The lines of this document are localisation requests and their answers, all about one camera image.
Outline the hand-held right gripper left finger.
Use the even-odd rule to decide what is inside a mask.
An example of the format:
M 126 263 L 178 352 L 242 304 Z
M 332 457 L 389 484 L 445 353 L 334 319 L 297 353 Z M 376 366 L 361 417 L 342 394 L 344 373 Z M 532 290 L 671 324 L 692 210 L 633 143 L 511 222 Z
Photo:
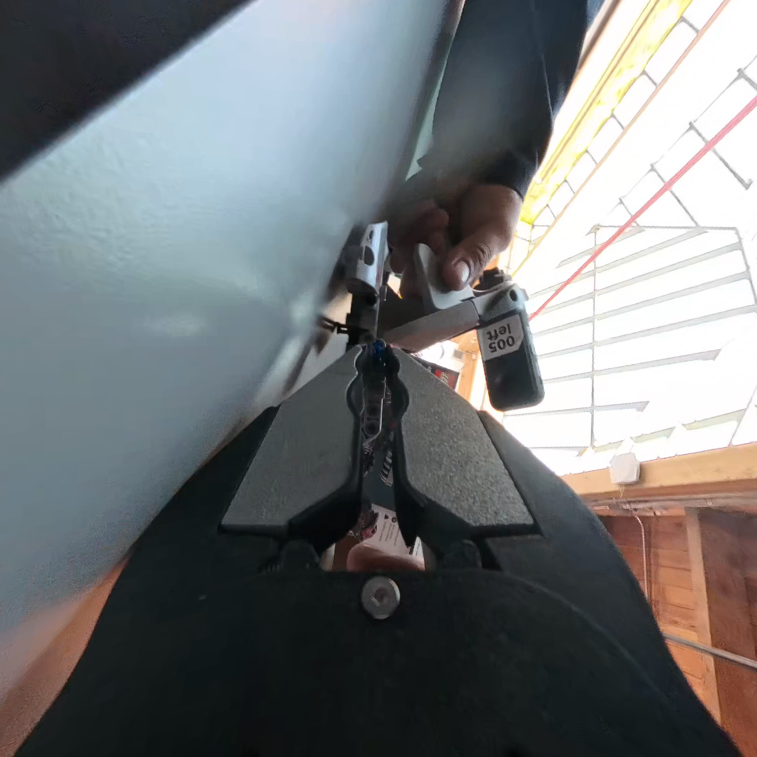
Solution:
M 224 514 L 224 531 L 322 552 L 361 506 L 364 386 L 355 346 L 282 402 Z

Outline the small white wall box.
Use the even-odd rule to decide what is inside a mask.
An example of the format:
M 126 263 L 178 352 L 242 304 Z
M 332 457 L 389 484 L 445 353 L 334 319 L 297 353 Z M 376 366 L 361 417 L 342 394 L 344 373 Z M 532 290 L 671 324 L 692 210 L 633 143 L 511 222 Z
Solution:
M 641 478 L 640 461 L 632 451 L 618 453 L 610 460 L 608 472 L 614 486 L 636 485 Z

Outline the grey black lego model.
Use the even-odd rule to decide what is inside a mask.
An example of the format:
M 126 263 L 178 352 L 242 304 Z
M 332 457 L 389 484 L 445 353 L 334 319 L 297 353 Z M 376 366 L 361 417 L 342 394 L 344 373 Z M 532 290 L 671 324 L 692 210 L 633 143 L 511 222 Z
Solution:
M 328 305 L 349 295 L 345 315 L 321 315 L 318 336 L 346 336 L 347 349 L 359 349 L 357 366 L 360 405 L 361 466 L 364 475 L 381 447 L 384 405 L 387 402 L 388 346 L 379 338 L 379 311 L 385 302 L 389 278 L 388 224 L 376 222 L 351 232 L 329 282 Z

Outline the person's left forearm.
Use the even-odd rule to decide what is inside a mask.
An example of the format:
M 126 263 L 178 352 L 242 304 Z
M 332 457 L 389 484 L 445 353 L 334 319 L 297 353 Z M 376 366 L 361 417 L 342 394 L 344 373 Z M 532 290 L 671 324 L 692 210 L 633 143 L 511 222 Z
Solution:
M 468 1 L 440 82 L 420 198 L 475 184 L 524 198 L 601 2 Z

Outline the large gridded window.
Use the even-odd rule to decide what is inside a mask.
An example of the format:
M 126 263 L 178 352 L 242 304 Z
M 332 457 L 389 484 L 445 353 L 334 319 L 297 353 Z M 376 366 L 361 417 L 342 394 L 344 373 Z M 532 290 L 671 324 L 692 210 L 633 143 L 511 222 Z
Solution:
M 502 264 L 559 474 L 755 441 L 756 3 L 606 2 Z

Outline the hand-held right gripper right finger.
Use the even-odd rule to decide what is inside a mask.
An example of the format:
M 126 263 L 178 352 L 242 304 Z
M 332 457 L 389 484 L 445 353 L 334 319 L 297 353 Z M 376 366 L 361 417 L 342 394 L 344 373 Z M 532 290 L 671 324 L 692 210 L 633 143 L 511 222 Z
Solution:
M 387 352 L 393 496 L 404 536 L 434 556 L 533 535 L 536 521 L 477 411 L 411 355 Z

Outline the person's left hand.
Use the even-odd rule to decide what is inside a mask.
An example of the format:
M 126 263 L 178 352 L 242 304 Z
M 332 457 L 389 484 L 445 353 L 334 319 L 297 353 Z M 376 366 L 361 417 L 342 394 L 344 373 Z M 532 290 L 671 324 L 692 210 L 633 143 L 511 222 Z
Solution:
M 444 285 L 459 291 L 475 282 L 513 240 L 522 199 L 512 188 L 463 185 L 413 200 L 390 215 L 388 243 L 403 299 L 421 298 L 413 251 L 426 245 L 434 254 Z

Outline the metal rod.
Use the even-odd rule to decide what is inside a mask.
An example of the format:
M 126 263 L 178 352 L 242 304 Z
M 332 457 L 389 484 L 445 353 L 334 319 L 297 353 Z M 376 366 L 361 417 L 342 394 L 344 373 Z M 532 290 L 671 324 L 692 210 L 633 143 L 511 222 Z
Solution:
M 738 666 L 740 668 L 756 672 L 756 660 L 752 658 L 728 652 L 724 649 L 712 647 L 698 641 L 682 638 L 680 636 L 669 634 L 667 632 L 663 632 L 663 637 L 666 639 L 666 641 L 673 643 L 679 647 L 686 647 L 703 655 L 721 659 L 722 661 L 725 661 L 733 666 Z

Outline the printed instruction booklet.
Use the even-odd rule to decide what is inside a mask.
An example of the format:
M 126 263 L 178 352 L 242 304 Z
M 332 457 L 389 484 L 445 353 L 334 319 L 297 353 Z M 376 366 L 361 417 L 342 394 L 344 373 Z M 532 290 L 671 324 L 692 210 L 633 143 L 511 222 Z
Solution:
M 410 544 L 405 542 L 393 510 L 369 505 L 360 514 L 350 534 L 357 540 L 347 554 L 347 569 L 350 571 L 425 570 L 421 540 L 416 538 Z

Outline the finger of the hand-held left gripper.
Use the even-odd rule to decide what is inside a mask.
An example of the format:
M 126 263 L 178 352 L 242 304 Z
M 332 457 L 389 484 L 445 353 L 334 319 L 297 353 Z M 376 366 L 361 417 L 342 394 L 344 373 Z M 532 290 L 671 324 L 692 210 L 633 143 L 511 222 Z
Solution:
M 421 300 L 388 298 L 379 309 L 377 337 L 397 349 L 420 352 L 474 330 L 478 321 L 470 300 L 431 313 Z

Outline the wooden beam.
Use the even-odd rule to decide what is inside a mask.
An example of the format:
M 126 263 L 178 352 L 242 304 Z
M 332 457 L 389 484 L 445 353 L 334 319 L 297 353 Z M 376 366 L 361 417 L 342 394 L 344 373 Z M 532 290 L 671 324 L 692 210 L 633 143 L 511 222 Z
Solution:
M 681 516 L 714 509 L 756 515 L 756 443 L 643 462 L 637 483 L 617 485 L 609 469 L 563 476 L 598 516 Z

